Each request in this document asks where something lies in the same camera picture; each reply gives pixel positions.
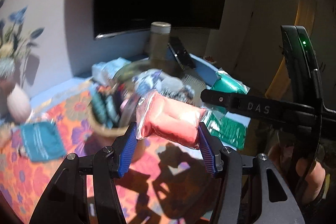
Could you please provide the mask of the person's right hand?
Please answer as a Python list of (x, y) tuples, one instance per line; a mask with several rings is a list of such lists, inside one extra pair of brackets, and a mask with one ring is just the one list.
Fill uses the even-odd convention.
[[(268, 152), (269, 159), (276, 166), (286, 182), (289, 182), (287, 176), (289, 174), (289, 165), (291, 163), (292, 155), (293, 147), (284, 147), (279, 143), (272, 146)], [(305, 177), (305, 182), (303, 183), (303, 194), (299, 196), (299, 202), (302, 205), (307, 205), (318, 197), (322, 189), (325, 176), (325, 169), (318, 161), (315, 161)]]

